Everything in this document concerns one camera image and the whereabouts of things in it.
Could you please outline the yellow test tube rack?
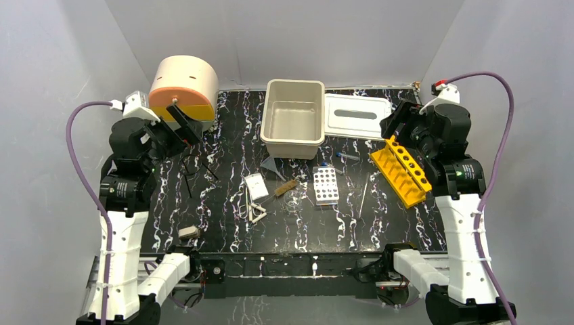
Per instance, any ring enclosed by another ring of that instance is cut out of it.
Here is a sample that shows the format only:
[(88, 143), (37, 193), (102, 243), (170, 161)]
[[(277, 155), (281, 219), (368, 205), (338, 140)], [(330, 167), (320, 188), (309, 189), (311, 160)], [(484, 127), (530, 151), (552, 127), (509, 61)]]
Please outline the yellow test tube rack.
[(432, 185), (415, 158), (396, 140), (384, 140), (384, 147), (370, 154), (372, 162), (383, 174), (405, 208), (426, 200)]

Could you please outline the glass stirring rod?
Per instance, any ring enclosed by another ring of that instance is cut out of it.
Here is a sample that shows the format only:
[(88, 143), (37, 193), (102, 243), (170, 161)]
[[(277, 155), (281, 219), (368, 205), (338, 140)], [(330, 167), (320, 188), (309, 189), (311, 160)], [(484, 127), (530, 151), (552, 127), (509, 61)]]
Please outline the glass stirring rod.
[(359, 205), (359, 212), (358, 212), (358, 219), (361, 219), (361, 215), (362, 215), (362, 211), (363, 211), (363, 205), (364, 205), (364, 201), (365, 201), (365, 197), (366, 197), (366, 192), (369, 186), (369, 182), (370, 182), (370, 174), (366, 175), (366, 181), (365, 184), (363, 186), (362, 192), (361, 192), (361, 200), (360, 200), (360, 205)]

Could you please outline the blue capped test tube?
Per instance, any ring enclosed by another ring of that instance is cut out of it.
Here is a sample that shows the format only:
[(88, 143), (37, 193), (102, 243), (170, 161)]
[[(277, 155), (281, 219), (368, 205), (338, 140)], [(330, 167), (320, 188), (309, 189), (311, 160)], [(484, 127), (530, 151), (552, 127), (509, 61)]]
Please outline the blue capped test tube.
[(345, 153), (342, 153), (342, 152), (337, 152), (337, 153), (336, 153), (336, 156), (337, 156), (337, 157), (340, 157), (340, 158), (348, 159), (348, 160), (360, 161), (360, 157), (354, 156), (354, 155), (350, 155), (350, 154), (345, 154)]

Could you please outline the clear acrylic tube rack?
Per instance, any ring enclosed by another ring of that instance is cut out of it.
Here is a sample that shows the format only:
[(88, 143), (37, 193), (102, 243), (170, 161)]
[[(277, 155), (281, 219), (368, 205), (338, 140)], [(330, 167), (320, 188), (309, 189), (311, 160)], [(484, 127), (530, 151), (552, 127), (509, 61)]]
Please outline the clear acrylic tube rack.
[(340, 198), (336, 169), (331, 166), (313, 168), (313, 195), (317, 206), (336, 204)]

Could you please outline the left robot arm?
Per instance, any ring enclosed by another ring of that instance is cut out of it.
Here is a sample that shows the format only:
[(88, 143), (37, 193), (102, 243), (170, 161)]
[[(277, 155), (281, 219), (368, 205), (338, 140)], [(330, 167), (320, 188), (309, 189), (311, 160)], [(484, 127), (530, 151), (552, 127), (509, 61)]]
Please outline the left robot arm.
[(200, 140), (200, 122), (175, 104), (167, 112), (176, 129), (147, 109), (141, 116), (124, 116), (111, 128), (112, 153), (102, 168), (100, 188), (87, 188), (100, 213), (102, 234), (93, 300), (78, 324), (157, 324), (178, 282), (201, 276), (202, 264), (190, 250), (171, 248), (145, 280), (139, 279), (156, 165)]

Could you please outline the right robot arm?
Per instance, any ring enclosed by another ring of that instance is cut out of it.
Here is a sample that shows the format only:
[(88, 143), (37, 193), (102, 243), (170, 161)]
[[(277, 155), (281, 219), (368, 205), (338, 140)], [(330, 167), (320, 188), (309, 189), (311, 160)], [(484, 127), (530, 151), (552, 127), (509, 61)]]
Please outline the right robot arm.
[(491, 268), (481, 205), (487, 186), (480, 162), (466, 153), (470, 126), (467, 109), (452, 103), (402, 101), (381, 120), (384, 147), (371, 159), (405, 207), (435, 199), (449, 271), (438, 271), (411, 244), (386, 245), (381, 270), (389, 280), (408, 280), (433, 324), (515, 323), (516, 307)]

